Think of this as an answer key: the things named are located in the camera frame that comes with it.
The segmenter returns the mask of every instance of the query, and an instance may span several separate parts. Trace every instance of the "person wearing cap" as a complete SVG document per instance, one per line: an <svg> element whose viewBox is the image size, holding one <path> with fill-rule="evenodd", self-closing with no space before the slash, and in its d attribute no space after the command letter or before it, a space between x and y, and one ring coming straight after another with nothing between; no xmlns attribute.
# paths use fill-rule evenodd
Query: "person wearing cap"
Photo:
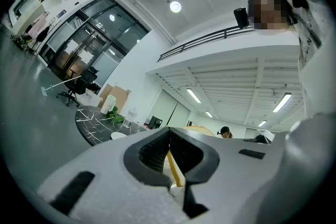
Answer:
<svg viewBox="0 0 336 224"><path fill-rule="evenodd" d="M232 133L230 132L229 127L227 126L221 128L220 133L217 132L217 134L220 134L222 138L232 138Z"/></svg>

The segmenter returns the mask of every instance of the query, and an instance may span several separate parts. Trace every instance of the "black office chair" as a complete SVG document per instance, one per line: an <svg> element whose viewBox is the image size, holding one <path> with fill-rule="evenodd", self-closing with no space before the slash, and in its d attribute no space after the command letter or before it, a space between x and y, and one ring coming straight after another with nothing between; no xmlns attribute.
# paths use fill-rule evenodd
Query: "black office chair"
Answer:
<svg viewBox="0 0 336 224"><path fill-rule="evenodd" d="M97 72L98 71L94 67L90 67L89 70L86 70L81 74L81 77L78 78L76 82L71 80L64 83L65 86L69 89L68 92L61 92L56 97L58 98L59 95L65 96L68 98L67 106L69 106L70 100L73 100L73 102L77 104L77 107L79 107L76 93L77 94L85 93L85 89L87 88L87 86L97 78L96 75Z"/></svg>

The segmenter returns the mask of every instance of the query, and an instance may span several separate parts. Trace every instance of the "white mop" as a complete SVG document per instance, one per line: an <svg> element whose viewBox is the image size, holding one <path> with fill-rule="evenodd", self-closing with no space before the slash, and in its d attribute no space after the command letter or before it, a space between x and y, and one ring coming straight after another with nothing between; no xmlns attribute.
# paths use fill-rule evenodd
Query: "white mop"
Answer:
<svg viewBox="0 0 336 224"><path fill-rule="evenodd" d="M51 85L48 89L46 89L46 88L44 88L44 87L41 87L42 94L43 94L45 97L47 97L47 96L48 96L48 95L47 95L47 91L50 90L51 88L56 87L56 86L59 86L59 85L61 85L61 84L63 84L63 83L66 83L66 82L68 82L68 81L70 81L70 80L78 79L78 78L80 78L80 77L81 77L81 76L78 76L78 77L75 77L75 78L68 79L68 80L66 80L66 81L60 82L60 83L55 84L55 85Z"/></svg>

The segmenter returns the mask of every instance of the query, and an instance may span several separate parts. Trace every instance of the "mop handle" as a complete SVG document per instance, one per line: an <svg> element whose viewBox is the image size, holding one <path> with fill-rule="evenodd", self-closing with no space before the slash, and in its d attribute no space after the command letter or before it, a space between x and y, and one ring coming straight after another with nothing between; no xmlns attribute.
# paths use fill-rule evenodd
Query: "mop handle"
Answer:
<svg viewBox="0 0 336 224"><path fill-rule="evenodd" d="M81 76L78 76L78 77L75 77L75 78L68 79L68 80L66 80L66 81L60 82L60 83L58 83L58 84L55 84L55 85L49 87L48 89L46 89L46 91L49 90L49 89L51 89L51 88L53 88L53 87L55 87L55 86L59 86L59 85L61 85L61 84L63 84L63 83L66 83L66 82L68 82L68 81L70 81L70 80L78 79L78 78L80 78L80 77L81 77Z"/></svg>

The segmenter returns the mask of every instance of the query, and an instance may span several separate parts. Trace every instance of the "gray floor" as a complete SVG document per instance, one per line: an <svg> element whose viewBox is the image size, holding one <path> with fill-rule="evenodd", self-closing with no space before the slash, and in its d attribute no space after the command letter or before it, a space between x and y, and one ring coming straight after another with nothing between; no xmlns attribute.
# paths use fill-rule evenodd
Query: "gray floor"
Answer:
<svg viewBox="0 0 336 224"><path fill-rule="evenodd" d="M11 174L21 184L37 189L57 168L90 145L75 124L75 104L65 106L56 94L60 80L36 56L21 51L0 28L0 149Z"/></svg>

